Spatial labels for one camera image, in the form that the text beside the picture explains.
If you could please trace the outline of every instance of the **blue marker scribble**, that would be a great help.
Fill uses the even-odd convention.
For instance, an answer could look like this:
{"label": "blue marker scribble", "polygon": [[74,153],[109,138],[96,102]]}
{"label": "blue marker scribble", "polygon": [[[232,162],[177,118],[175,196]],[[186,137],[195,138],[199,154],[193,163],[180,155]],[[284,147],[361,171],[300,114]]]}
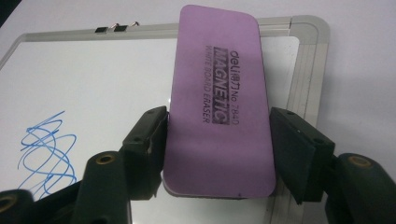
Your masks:
{"label": "blue marker scribble", "polygon": [[39,199],[50,195],[51,189],[61,189],[77,181],[67,157],[77,137],[74,134],[60,135],[63,121],[58,117],[62,113],[64,111],[27,128],[27,134],[21,140],[23,155],[18,169],[22,165],[31,173],[19,189],[29,189]]}

